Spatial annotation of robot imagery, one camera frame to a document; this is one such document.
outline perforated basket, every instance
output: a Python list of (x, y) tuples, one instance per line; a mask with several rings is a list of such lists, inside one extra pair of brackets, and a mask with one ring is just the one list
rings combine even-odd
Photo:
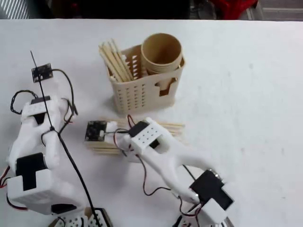
[[(122, 54), (125, 55), (125, 61), (133, 76), (139, 79), (123, 83), (110, 80), (118, 112), (132, 114), (174, 104), (176, 90), (185, 66), (183, 57), (178, 69), (163, 74), (148, 75), (141, 64), (141, 45), (124, 50)], [(115, 77), (110, 69), (107, 69), (107, 72), (109, 77)], [(171, 79), (170, 86), (160, 91), (158, 83), (167, 79)]]

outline paper cup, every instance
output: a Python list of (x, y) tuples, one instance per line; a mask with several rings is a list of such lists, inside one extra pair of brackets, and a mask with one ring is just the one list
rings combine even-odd
[[(161, 74), (177, 69), (182, 60), (182, 46), (177, 38), (165, 33), (149, 36), (141, 45), (142, 63), (150, 74)], [(171, 79), (158, 84), (167, 89)]]

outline white table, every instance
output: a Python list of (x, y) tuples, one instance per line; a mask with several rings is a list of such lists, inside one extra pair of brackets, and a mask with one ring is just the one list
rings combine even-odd
[[(302, 224), (303, 23), (0, 20), (0, 28), (1, 170), (20, 128), (19, 116), (9, 110), (11, 97), (25, 88), (40, 94), (31, 79), (32, 50), (38, 65), (50, 62), (72, 80), (80, 115), (63, 137), (94, 205), (107, 209), (115, 227), (171, 226), (179, 201), (166, 191), (146, 197), (141, 165), (94, 155), (82, 143), (88, 120), (117, 117), (98, 44), (113, 37), (124, 49), (166, 32), (181, 41), (187, 60), (176, 103), (136, 117), (186, 124), (186, 140), (238, 188), (238, 226)], [(62, 83), (69, 94), (63, 77)], [(19, 96), (16, 108), (29, 98)], [(61, 161), (62, 176), (81, 187), (63, 151)], [(147, 190), (163, 184), (148, 168)], [(11, 209), (5, 194), (0, 191), (1, 226), (43, 227), (53, 219)]]

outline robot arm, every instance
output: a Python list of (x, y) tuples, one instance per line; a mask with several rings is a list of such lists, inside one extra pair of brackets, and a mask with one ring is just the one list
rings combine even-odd
[[(59, 130), (67, 103), (56, 96), (46, 98), (53, 127)], [(26, 103), (21, 121), (19, 135), (9, 155), (9, 166), (16, 174), (8, 179), (9, 199), (46, 215), (84, 210), (86, 196), (83, 191), (54, 174), (53, 170), (59, 165), (61, 145), (57, 133), (49, 131), (51, 125), (42, 98)], [(42, 146), (42, 139), (45, 150), (40, 152), (38, 147)]]
[[(184, 146), (151, 118), (132, 127), (124, 140), (133, 149), (128, 154), (139, 155), (182, 200), (197, 204), (188, 214), (195, 214), (199, 209), (200, 226), (219, 224), (227, 218), (234, 199), (214, 171), (212, 162), (201, 153)], [(181, 165), (198, 167), (204, 172), (192, 185), (184, 185), (177, 176), (177, 168)], [(197, 226), (195, 218), (188, 219)]]

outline black circuit board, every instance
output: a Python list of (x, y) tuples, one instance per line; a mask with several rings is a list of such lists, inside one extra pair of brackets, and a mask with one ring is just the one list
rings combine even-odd
[(37, 83), (40, 80), (45, 80), (53, 77), (52, 66), (50, 63), (32, 69), (33, 82)]
[(104, 135), (100, 136), (100, 132), (106, 131), (106, 121), (89, 121), (85, 133), (85, 141), (104, 141)]

